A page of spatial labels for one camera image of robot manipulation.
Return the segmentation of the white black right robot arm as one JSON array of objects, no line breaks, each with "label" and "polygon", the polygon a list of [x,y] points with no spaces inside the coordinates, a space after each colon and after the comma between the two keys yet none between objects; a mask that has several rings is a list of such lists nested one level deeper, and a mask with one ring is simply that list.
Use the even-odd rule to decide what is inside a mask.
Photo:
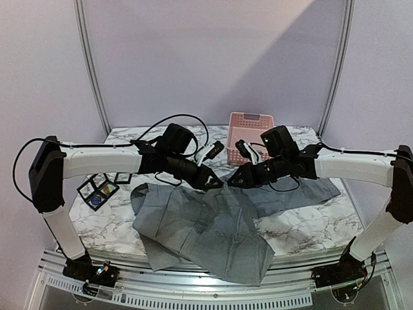
[{"label": "white black right robot arm", "polygon": [[[240,189],[275,188],[276,182],[292,178],[299,186],[317,188],[317,198],[340,195],[337,181],[356,180],[390,189],[380,213],[343,249],[339,260],[312,270],[317,288],[331,287],[335,293],[355,295],[371,281],[376,270],[375,251],[401,226],[412,223],[412,149],[351,150],[330,147],[323,142],[300,149],[286,126],[262,132],[261,143],[239,139],[240,155],[248,159],[231,175],[228,184]],[[255,147],[267,152],[263,159]]]}]

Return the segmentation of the round green orange badge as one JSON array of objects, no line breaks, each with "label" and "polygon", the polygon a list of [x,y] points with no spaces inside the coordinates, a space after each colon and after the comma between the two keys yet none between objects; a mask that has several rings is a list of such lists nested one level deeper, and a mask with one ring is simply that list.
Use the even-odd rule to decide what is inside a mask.
[{"label": "round green orange badge", "polygon": [[116,187],[114,187],[113,185],[106,185],[103,188],[103,192],[108,196],[109,194],[111,194],[112,192],[116,191]]}]

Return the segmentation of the round blue badge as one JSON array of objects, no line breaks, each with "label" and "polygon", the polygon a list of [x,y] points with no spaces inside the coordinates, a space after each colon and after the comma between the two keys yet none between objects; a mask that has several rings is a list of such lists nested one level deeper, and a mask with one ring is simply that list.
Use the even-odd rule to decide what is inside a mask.
[{"label": "round blue badge", "polygon": [[96,205],[99,205],[101,203],[101,199],[100,199],[100,197],[94,197],[94,198],[91,199],[90,202],[91,202],[92,205],[96,206]]}]

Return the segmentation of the grey button-up shirt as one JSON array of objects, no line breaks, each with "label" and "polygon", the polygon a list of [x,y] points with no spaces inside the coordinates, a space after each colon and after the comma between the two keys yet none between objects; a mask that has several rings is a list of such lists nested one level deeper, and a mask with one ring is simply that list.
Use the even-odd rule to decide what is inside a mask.
[{"label": "grey button-up shirt", "polygon": [[224,185],[198,192],[143,183],[130,195],[136,216],[132,226],[154,271],[188,260],[222,280],[259,285],[274,251],[258,234],[254,220],[319,205],[338,195],[328,179],[283,178],[278,191],[268,185]]}]

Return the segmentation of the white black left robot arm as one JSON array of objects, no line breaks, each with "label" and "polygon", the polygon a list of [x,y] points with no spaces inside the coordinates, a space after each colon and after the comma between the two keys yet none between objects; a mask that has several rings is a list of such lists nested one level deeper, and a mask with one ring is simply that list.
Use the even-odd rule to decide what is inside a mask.
[{"label": "white black left robot arm", "polygon": [[214,159],[224,145],[216,141],[186,152],[194,133],[171,123],[162,135],[145,141],[142,137],[125,144],[63,143],[55,136],[41,140],[41,146],[29,169],[31,198],[37,211],[66,257],[63,275],[83,282],[87,295],[97,287],[115,287],[119,268],[109,261],[95,265],[64,208],[63,181],[87,175],[78,194],[93,210],[99,210],[123,183],[135,174],[172,175],[193,189],[208,191],[222,187],[222,181],[204,161]]}]

